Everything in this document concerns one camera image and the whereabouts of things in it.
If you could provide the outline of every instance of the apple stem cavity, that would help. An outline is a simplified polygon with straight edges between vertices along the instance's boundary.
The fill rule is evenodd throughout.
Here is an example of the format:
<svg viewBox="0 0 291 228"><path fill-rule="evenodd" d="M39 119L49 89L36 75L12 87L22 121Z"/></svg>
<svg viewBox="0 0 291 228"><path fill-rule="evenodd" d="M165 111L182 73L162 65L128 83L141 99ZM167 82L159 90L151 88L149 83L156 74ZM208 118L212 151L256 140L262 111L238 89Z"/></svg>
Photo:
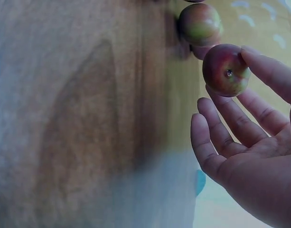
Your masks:
<svg viewBox="0 0 291 228"><path fill-rule="evenodd" d="M232 74L233 74L233 72L232 72L231 70L227 70L227 71L225 72L225 75L226 75L227 77L231 77Z"/></svg>

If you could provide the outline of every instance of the wooden surface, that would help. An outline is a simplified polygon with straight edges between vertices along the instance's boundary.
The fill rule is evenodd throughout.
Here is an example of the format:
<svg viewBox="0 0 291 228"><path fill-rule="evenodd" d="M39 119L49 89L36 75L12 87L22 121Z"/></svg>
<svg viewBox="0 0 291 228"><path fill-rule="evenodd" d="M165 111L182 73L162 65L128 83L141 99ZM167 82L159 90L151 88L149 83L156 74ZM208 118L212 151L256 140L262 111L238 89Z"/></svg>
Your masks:
<svg viewBox="0 0 291 228"><path fill-rule="evenodd" d="M291 66L291 16L276 0L276 22L255 0L253 10L206 2L223 42ZM192 228L189 124L207 94L176 33L186 5L0 0L0 228ZM255 28L237 19L246 13ZM250 87L288 113L256 78Z"/></svg>

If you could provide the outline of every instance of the wooden table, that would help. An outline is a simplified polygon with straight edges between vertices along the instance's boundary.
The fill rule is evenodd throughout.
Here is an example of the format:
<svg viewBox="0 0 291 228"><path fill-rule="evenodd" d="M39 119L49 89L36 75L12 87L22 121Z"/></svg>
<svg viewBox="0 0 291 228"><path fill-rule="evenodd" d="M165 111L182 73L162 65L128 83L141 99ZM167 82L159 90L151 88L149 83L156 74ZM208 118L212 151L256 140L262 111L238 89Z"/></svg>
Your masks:
<svg viewBox="0 0 291 228"><path fill-rule="evenodd" d="M291 50L261 45L267 23L256 38L231 1L207 2L224 42L291 66ZM176 33L187 5L0 0L0 228L192 228L189 124L207 94L201 61ZM287 22L277 21L289 36Z"/></svg>

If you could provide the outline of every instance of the red apple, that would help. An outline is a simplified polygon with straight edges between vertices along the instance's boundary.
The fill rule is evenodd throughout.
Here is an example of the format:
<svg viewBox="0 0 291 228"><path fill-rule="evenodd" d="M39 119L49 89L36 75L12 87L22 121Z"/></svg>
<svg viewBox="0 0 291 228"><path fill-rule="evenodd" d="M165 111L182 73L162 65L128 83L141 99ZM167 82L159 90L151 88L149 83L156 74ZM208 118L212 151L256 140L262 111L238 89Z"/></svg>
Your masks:
<svg viewBox="0 0 291 228"><path fill-rule="evenodd" d="M178 19L178 28L188 43L200 47L214 45L223 33L218 12L214 7L203 3L184 8Z"/></svg>
<svg viewBox="0 0 291 228"><path fill-rule="evenodd" d="M203 60L202 73L207 86L216 94L234 97L248 86L251 71L241 56L241 48L219 44Z"/></svg>
<svg viewBox="0 0 291 228"><path fill-rule="evenodd" d="M206 56L207 52L214 46L216 46L217 44L219 44L219 42L217 42L214 45L211 46L206 46L206 47L199 47L199 46L193 46L191 45L191 51L193 52L194 56L199 59L199 60L203 60L204 57Z"/></svg>

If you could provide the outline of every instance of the fingernail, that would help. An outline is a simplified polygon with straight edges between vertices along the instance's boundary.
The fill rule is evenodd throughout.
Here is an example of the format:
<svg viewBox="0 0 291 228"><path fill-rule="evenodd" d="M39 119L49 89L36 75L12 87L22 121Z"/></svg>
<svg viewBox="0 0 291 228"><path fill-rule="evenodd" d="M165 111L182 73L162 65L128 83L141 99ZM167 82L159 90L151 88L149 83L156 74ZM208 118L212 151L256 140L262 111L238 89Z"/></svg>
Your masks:
<svg viewBox="0 0 291 228"><path fill-rule="evenodd" d="M247 52L250 52L252 54L256 54L256 55L261 55L261 52L252 48L252 47L249 47L249 46L246 46L246 45L242 45L241 46L241 50L242 51L247 51Z"/></svg>

